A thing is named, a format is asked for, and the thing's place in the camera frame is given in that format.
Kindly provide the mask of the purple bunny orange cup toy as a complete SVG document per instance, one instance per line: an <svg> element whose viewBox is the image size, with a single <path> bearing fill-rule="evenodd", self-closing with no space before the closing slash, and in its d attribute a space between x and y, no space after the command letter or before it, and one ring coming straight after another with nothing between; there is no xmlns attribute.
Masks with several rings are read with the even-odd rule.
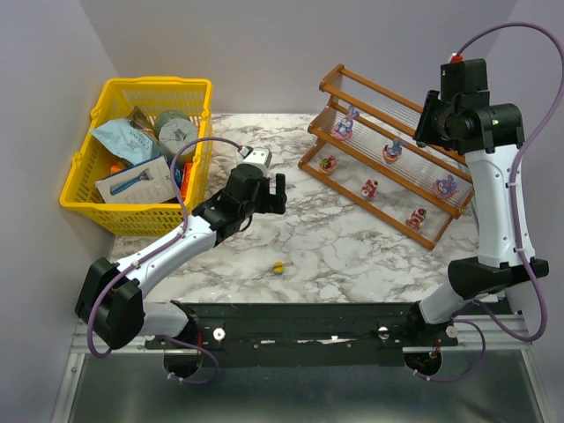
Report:
<svg viewBox="0 0 564 423"><path fill-rule="evenodd" d="M393 139L390 144L387 144L382 148L382 156L384 160L388 163L394 163L398 161L405 146L406 142L403 139Z"/></svg>

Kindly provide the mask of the purple bunny pink donut toy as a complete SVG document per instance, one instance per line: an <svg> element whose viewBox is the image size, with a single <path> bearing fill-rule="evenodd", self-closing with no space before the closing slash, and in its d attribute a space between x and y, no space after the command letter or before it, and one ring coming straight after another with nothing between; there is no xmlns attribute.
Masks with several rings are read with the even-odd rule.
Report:
<svg viewBox="0 0 564 423"><path fill-rule="evenodd" d="M451 199L458 192L457 182L452 174L445 179L437 179L432 185L433 194L442 199Z"/></svg>

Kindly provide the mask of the small yellow blue toy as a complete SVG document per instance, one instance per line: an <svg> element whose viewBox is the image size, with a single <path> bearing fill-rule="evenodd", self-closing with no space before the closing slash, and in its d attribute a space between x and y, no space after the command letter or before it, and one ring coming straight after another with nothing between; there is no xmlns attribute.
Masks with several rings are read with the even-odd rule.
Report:
<svg viewBox="0 0 564 423"><path fill-rule="evenodd" d="M273 273L274 273L274 274L281 275L281 274L283 274L284 271L285 271L285 266L284 266L284 264L283 264L282 262L276 262L276 263L273 265L273 269L272 269L272 270L273 270Z"/></svg>

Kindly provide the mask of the pink figure toy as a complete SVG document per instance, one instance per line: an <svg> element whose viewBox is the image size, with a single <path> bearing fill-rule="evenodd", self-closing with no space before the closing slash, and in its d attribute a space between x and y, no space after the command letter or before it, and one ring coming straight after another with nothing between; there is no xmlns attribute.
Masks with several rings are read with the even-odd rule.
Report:
<svg viewBox="0 0 564 423"><path fill-rule="evenodd" d="M375 193L378 190L378 181L376 180L367 180L361 188L361 196L365 200L372 200L375 197Z"/></svg>

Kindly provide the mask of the purple bunny pink base toy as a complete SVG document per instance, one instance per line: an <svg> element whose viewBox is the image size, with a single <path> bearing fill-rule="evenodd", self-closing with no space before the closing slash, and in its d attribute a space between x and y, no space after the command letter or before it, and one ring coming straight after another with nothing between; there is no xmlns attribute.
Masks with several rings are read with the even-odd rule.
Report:
<svg viewBox="0 0 564 423"><path fill-rule="evenodd" d="M358 110L354 106L348 108L347 113L331 129L331 135L340 141L346 141L353 135L353 124L359 116Z"/></svg>

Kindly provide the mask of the red white figure toy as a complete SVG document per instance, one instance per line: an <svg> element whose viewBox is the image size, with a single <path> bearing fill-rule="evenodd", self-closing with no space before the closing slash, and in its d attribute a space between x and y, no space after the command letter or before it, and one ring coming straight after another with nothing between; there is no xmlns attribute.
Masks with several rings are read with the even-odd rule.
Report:
<svg viewBox="0 0 564 423"><path fill-rule="evenodd" d="M427 210L424 208L416 209L412 214L406 219L405 224L413 229L414 231L419 231L425 224L427 216Z"/></svg>

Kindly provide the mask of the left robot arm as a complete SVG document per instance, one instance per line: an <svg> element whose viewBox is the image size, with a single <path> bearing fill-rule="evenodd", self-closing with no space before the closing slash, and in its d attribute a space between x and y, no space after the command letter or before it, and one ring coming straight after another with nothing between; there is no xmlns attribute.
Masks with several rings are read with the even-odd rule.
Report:
<svg viewBox="0 0 564 423"><path fill-rule="evenodd" d="M243 231L256 213L286 211L286 177L270 179L253 165L232 170L225 188L198 205L170 233L147 248L112 263L105 257L89 267L75 307L86 324L87 344L100 356L93 339L112 350L137 336L175 338L189 325L189 313L175 302L148 302L148 294L191 258Z"/></svg>

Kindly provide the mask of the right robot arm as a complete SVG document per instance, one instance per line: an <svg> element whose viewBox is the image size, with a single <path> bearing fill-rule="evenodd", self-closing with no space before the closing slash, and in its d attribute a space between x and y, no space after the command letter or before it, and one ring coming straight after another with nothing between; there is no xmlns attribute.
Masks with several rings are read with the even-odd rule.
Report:
<svg viewBox="0 0 564 423"><path fill-rule="evenodd" d="M538 281L549 272L528 236L520 159L525 152L523 118L510 103L492 105L486 61L453 56L441 66L441 88L428 92L414 140L463 156L473 182L479 223L475 257L448 266L448 281L410 309L412 338L443 328L453 315L484 295L530 282L538 296L544 333L547 309Z"/></svg>

